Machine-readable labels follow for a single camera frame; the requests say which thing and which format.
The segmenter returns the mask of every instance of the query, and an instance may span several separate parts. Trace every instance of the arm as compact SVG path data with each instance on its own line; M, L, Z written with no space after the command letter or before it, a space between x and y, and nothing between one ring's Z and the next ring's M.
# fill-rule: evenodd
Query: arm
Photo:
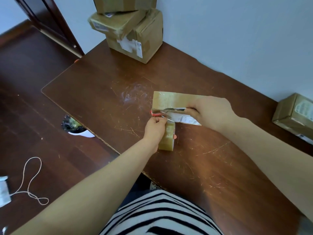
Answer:
M313 221L313 158L238 117L224 98L207 96L186 112L244 151L277 188Z
M99 234L164 135L166 118L151 118L142 140L64 193L13 234Z

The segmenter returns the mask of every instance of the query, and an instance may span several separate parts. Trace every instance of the black and white stripes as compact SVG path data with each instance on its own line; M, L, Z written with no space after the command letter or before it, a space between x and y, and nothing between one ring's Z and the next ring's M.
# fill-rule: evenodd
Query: black and white stripes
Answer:
M120 208L100 235L223 235L203 209L164 190L148 193Z

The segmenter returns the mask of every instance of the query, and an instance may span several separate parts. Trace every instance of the door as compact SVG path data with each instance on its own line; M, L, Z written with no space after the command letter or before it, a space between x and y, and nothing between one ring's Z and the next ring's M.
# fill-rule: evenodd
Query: door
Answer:
M38 29L42 29L57 38L68 47L84 52L65 22L53 0L16 0Z

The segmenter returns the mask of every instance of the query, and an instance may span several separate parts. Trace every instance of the brown desk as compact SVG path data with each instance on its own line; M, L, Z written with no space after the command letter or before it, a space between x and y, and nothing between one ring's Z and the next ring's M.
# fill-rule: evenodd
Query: brown desk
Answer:
M312 152L271 122L274 100L166 43L144 65L103 41L42 92L123 153L143 137L155 90L225 97L239 116ZM299 211L236 145L201 126L176 128L174 151L158 151L144 169L151 180L202 206L225 234L296 234Z

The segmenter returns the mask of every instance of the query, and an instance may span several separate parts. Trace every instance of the person's right hand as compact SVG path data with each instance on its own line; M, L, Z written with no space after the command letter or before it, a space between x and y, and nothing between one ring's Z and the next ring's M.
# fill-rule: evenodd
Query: person's right hand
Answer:
M185 112L203 126L216 131L219 131L236 117L227 99L214 96L205 96L190 102Z

